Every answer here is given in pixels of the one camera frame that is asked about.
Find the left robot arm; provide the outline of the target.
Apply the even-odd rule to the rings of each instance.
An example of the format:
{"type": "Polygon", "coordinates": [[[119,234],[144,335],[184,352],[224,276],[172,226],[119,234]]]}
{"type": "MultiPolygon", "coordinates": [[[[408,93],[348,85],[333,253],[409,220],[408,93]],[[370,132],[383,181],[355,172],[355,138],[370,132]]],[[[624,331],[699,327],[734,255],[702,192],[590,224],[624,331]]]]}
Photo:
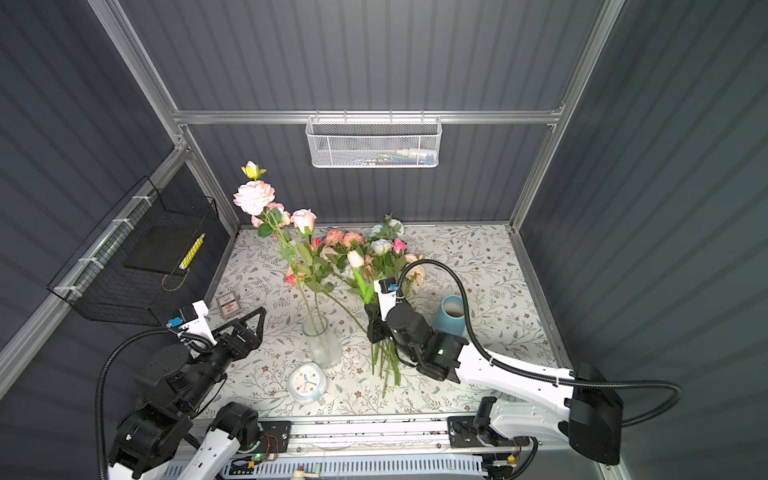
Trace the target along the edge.
{"type": "Polygon", "coordinates": [[[254,452],[262,428],[257,412],[246,405],[230,402],[222,407],[200,441],[193,439],[191,429],[210,391],[226,380],[228,367],[261,346],[265,319],[266,310],[259,307],[215,330],[200,333],[174,319],[164,328],[140,332],[116,347],[102,367],[96,387],[99,477],[160,479],[183,441],[196,449],[180,473],[183,479],[215,479],[237,452],[254,452]],[[103,404],[109,368],[131,343],[164,333],[177,336],[179,341],[150,359],[138,380],[144,403],[123,418],[113,444],[108,445],[103,404]]]}

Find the clear ribbed glass vase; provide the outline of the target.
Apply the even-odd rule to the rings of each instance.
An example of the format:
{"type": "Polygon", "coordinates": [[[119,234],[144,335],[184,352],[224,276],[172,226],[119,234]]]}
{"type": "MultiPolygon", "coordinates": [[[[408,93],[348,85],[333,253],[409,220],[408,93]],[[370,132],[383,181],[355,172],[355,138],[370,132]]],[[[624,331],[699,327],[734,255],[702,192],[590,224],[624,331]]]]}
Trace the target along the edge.
{"type": "Polygon", "coordinates": [[[341,362],[341,345],[325,316],[319,315],[304,320],[302,334],[311,358],[321,368],[332,369],[341,362]]]}

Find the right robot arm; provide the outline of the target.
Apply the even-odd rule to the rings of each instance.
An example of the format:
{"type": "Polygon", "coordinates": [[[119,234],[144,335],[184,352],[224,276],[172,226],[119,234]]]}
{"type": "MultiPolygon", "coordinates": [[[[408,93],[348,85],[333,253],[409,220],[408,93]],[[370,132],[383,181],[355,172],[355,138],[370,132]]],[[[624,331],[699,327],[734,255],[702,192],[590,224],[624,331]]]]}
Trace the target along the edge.
{"type": "Polygon", "coordinates": [[[619,464],[623,402],[599,371],[587,368],[585,378],[576,378],[566,369],[483,356],[470,340],[433,329],[406,301],[368,305],[365,312],[368,339],[392,343],[396,362],[436,381],[485,387],[533,404],[523,419],[500,399],[483,398],[472,427],[482,445],[555,438],[590,460],[619,464]]]}

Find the pale pink rose stem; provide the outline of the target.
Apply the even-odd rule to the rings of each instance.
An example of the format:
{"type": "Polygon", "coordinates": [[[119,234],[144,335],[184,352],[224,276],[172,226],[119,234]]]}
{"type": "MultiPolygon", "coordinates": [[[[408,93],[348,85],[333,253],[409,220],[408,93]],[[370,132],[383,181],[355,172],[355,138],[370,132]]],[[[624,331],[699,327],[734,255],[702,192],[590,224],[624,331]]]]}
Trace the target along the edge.
{"type": "Polygon", "coordinates": [[[314,256],[310,252],[312,247],[312,234],[317,216],[310,209],[299,209],[291,215],[291,222],[299,236],[299,239],[290,242],[294,258],[290,264],[293,284],[298,288],[310,320],[310,332],[320,334],[320,322],[310,306],[304,289],[304,281],[310,280],[313,274],[314,256]]]}

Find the pink peony spray stem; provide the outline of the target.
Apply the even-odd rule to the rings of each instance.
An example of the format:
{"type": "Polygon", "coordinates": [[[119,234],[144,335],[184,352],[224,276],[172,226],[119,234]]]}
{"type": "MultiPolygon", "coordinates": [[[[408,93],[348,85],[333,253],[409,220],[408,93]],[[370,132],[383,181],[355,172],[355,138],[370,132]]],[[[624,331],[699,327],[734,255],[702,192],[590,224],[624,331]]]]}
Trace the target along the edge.
{"type": "Polygon", "coordinates": [[[265,169],[248,161],[241,170],[248,181],[241,184],[233,194],[233,203],[250,217],[260,237],[274,236],[277,239],[280,256],[290,269],[294,258],[290,242],[299,239],[291,222],[291,215],[295,211],[290,213],[276,201],[275,188],[262,179],[265,169]]]}

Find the pink tulip stem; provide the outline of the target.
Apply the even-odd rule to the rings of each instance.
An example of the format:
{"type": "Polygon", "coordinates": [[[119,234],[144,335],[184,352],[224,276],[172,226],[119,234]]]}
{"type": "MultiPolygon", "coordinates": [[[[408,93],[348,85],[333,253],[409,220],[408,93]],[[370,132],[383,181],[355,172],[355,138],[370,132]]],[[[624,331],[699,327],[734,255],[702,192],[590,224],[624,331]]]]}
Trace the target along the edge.
{"type": "Polygon", "coordinates": [[[347,253],[347,260],[352,269],[352,274],[359,288],[363,303],[373,302],[376,298],[374,282],[380,279],[379,272],[373,265],[373,258],[363,256],[357,250],[350,250],[347,253]]]}

